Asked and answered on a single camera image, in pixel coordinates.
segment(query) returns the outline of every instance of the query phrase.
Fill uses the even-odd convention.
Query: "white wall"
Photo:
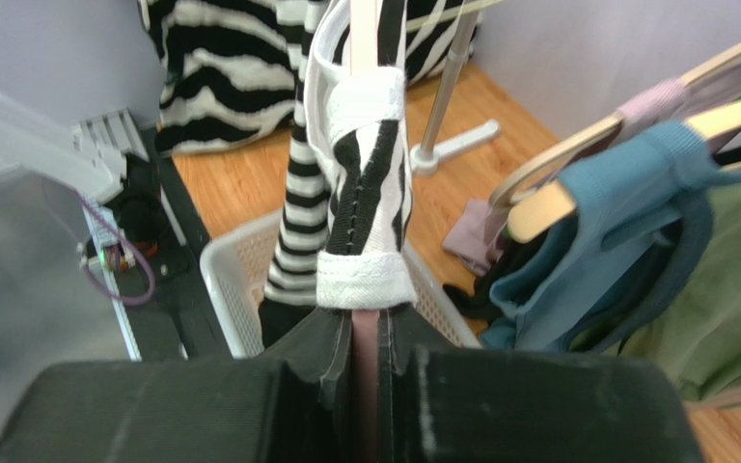
[[[135,0],[0,0],[0,90],[60,123],[151,125],[164,75]]]
[[[475,62],[557,136],[741,41],[741,0],[507,0]]]

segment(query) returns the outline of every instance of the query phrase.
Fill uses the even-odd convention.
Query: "laundry basket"
[[[277,211],[214,239],[200,258],[213,309],[231,354],[237,358],[262,352],[257,306],[267,281],[281,217],[282,211]],[[419,294],[416,310],[452,343],[480,347],[409,242],[405,242],[403,254]]]

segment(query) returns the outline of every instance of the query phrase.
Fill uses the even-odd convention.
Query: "white rack foot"
[[[490,142],[499,135],[501,129],[499,123],[491,119],[476,128],[436,145],[433,152],[427,152],[422,149],[422,145],[416,145],[410,151],[410,165],[413,174],[419,177],[432,176],[436,173],[440,163],[454,159],[465,152]]]

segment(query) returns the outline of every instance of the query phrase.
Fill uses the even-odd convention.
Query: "wooden floor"
[[[438,81],[413,87],[408,94],[411,144],[425,131]],[[456,87],[440,140],[496,119],[502,133],[494,142],[442,165],[430,178],[414,179],[416,204],[408,237],[439,282],[470,287],[473,276],[441,243],[470,198],[491,191],[525,160],[556,143],[556,138],[527,111],[469,65]],[[229,232],[282,206],[289,132],[240,150],[177,157],[177,167],[212,236]],[[709,461],[741,462],[741,408],[691,415]]]

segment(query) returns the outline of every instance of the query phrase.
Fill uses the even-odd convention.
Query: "plastic basket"
[[[213,309],[234,357],[262,352],[257,307],[267,281],[282,211],[245,224],[210,242],[200,267]],[[433,278],[409,242],[403,251],[419,294],[416,310],[452,343],[465,347],[481,344]]]

